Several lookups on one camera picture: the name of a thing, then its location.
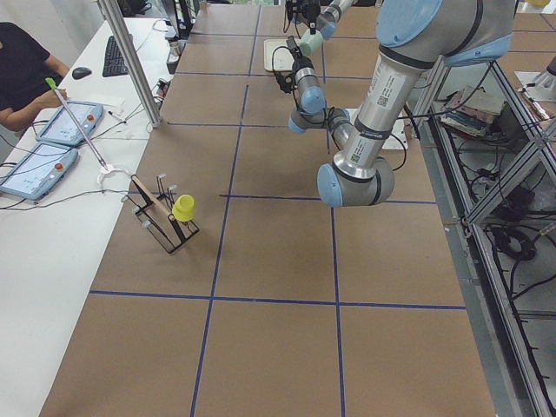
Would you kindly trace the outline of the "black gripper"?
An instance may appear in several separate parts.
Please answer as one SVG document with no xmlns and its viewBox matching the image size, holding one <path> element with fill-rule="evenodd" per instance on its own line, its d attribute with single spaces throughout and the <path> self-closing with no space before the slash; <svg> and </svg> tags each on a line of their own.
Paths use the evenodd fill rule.
<svg viewBox="0 0 556 417">
<path fill-rule="evenodd" d="M 318 22 L 318 16 L 320 15 L 319 12 L 317 12 L 316 14 L 309 14 L 306 13 L 304 15 L 304 19 L 305 19 L 305 24 L 308 26 L 309 29 L 309 33 L 311 35 L 315 35 L 316 31 L 317 31 L 317 22 Z"/>
<path fill-rule="evenodd" d="M 294 65 L 308 65 L 309 59 L 303 55 L 299 47 L 294 47 L 291 49 L 291 55 L 294 59 Z"/>
</svg>

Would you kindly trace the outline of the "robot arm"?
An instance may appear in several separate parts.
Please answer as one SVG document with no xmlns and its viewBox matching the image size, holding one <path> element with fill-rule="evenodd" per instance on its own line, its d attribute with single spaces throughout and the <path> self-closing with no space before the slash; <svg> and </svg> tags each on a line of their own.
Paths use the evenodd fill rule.
<svg viewBox="0 0 556 417">
<path fill-rule="evenodd" d="M 328 40 L 337 30 L 343 15 L 352 7 L 380 7 L 376 0 L 302 1 L 301 21 L 307 30 L 303 38 L 319 37 Z"/>
<path fill-rule="evenodd" d="M 491 62 L 511 46 L 511 1 L 386 1 L 375 34 L 379 57 L 354 120 L 329 108 L 311 68 L 298 69 L 301 102 L 289 118 L 296 133 L 326 129 L 339 152 L 320 166 L 317 188 L 331 208 L 384 202 L 394 172 L 379 155 L 420 75 L 442 57 L 449 67 Z"/>
</svg>

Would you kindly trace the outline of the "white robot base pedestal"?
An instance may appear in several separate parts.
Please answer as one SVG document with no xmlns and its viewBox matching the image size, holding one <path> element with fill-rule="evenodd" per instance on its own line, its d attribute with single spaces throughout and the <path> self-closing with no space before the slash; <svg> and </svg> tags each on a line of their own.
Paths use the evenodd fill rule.
<svg viewBox="0 0 556 417">
<path fill-rule="evenodd" d="M 397 120 L 392 128 L 391 136 L 385 141 L 383 149 L 385 150 L 408 150 L 408 143 L 405 133 L 407 126 L 404 120 Z"/>
</svg>

